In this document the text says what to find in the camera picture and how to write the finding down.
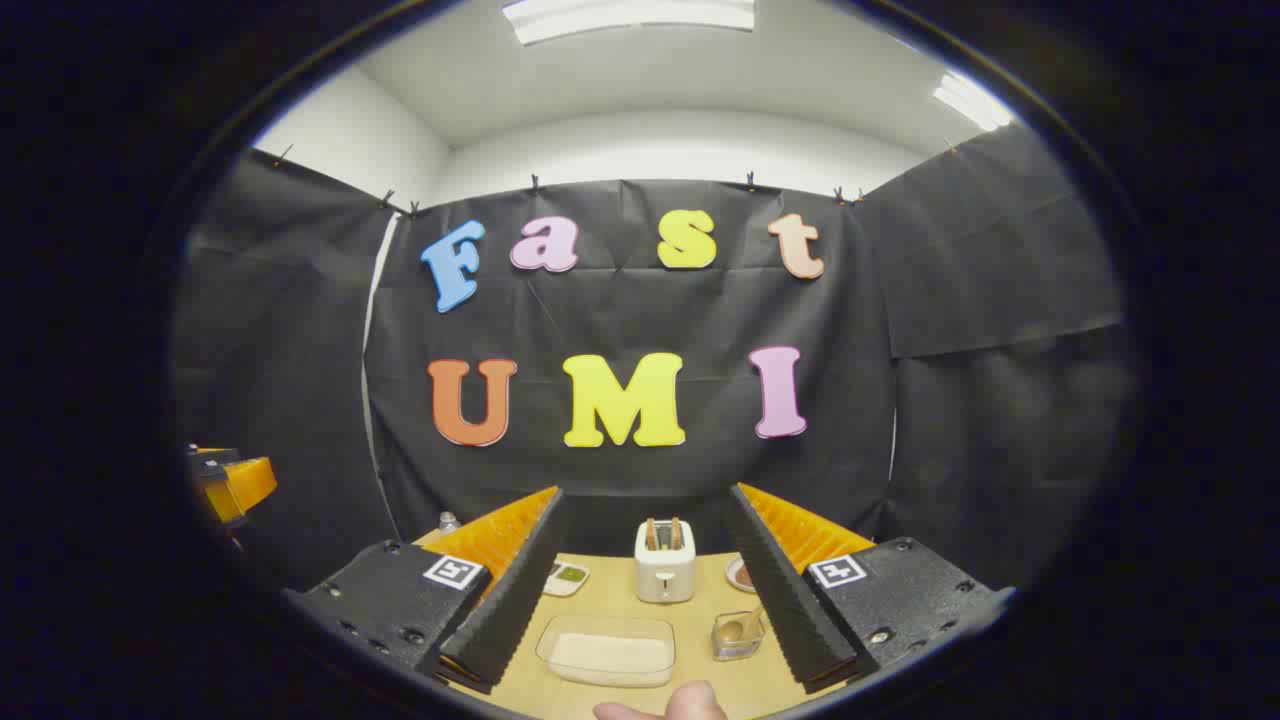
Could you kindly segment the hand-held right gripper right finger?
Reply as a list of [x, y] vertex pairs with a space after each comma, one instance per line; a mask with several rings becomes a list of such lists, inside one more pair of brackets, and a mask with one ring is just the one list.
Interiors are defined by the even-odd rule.
[[730, 489], [723, 518], [783, 659], [809, 693], [911, 661], [987, 623], [1012, 596], [919, 539], [876, 543], [744, 483]]

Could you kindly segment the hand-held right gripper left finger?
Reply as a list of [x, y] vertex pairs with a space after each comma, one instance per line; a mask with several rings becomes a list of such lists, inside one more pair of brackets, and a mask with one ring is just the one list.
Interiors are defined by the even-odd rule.
[[570, 515], [550, 486], [424, 544], [369, 546], [285, 598], [352, 647], [489, 693], [525, 637]]

